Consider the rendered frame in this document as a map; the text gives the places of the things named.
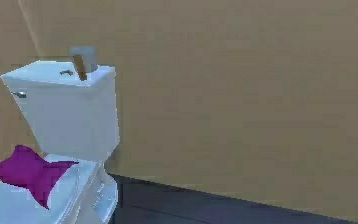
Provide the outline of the hot pink cloth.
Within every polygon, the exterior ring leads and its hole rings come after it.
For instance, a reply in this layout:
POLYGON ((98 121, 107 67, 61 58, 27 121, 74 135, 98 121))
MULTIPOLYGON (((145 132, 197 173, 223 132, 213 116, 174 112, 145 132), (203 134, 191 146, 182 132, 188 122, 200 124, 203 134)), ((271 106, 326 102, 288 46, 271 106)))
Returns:
POLYGON ((0 161, 0 180, 27 189, 34 200, 49 209, 49 195, 64 173, 77 161, 48 162, 32 148, 16 145, 10 157, 0 161))

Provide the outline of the white toilet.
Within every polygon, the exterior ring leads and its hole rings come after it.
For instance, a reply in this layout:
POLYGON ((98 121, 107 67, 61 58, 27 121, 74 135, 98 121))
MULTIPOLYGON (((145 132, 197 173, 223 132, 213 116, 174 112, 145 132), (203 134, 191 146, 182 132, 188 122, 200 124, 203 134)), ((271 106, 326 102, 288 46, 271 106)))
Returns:
POLYGON ((115 69, 81 81, 71 62, 35 61, 1 76, 48 162, 77 161, 52 189, 49 209, 0 181, 0 224, 110 224, 118 186, 104 163, 120 142, 115 69), (72 76, 60 75, 71 70, 72 76))

